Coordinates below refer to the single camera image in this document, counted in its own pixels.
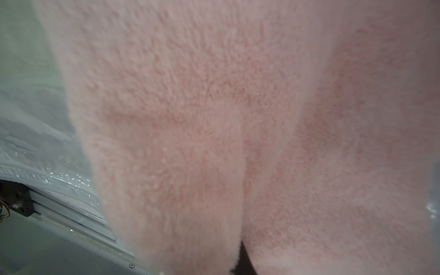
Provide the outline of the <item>pink towel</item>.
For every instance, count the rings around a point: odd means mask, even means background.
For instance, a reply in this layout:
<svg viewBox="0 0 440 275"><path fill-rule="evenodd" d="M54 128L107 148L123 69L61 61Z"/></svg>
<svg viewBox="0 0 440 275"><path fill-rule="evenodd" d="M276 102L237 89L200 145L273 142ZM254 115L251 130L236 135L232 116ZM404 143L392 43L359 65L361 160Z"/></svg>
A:
<svg viewBox="0 0 440 275"><path fill-rule="evenodd" d="M438 1L33 1L148 269L437 275Z"/></svg>

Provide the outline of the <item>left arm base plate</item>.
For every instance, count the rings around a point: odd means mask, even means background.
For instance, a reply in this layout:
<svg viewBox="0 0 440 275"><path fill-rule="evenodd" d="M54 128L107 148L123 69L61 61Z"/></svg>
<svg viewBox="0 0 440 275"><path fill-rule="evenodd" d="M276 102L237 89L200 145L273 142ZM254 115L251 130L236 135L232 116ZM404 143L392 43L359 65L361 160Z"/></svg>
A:
<svg viewBox="0 0 440 275"><path fill-rule="evenodd" d="M24 217L35 212L30 188L24 184L1 180L1 201L8 208Z"/></svg>

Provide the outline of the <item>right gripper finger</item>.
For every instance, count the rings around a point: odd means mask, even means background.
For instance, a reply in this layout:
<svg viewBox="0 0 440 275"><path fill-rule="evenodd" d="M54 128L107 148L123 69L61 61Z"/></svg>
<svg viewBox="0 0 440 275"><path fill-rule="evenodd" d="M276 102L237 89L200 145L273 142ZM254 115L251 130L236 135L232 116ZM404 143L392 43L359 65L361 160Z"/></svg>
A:
<svg viewBox="0 0 440 275"><path fill-rule="evenodd" d="M240 246L238 262L231 270L231 273L233 275L257 275L243 241Z"/></svg>

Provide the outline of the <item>clear plastic vacuum bag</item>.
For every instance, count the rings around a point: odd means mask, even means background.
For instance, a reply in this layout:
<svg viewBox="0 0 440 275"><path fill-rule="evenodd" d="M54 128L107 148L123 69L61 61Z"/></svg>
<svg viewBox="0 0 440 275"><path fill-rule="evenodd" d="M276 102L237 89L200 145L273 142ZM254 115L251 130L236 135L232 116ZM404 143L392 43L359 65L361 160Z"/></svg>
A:
<svg viewBox="0 0 440 275"><path fill-rule="evenodd" d="M1 176L103 217L58 66L30 1L1 2Z"/></svg>

